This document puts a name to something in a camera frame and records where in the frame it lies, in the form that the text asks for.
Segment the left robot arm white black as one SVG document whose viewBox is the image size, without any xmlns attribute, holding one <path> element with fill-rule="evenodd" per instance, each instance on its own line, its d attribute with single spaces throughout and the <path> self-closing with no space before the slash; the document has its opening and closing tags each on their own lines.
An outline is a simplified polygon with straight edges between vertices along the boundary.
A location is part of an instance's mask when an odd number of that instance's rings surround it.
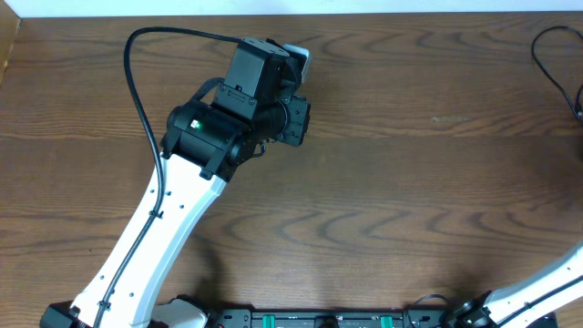
<svg viewBox="0 0 583 328">
<path fill-rule="evenodd" d="M 271 39 L 239 38 L 225 77 L 207 80 L 174 108 L 152 139 L 148 189 L 91 283 L 72 301 L 49 305 L 44 327 L 203 327 L 191 301 L 157 298 L 194 227 L 236 169 L 270 142 L 300 146 L 311 106 L 298 91 L 312 54 Z"/>
</svg>

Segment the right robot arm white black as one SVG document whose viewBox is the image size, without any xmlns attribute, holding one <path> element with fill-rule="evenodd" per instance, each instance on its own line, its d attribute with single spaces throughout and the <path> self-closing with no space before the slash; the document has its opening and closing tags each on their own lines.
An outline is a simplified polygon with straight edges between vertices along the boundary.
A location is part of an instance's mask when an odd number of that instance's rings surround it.
<svg viewBox="0 0 583 328">
<path fill-rule="evenodd" d="M 525 328 L 582 297 L 582 244 L 531 277 L 467 301 L 445 327 Z"/>
</svg>

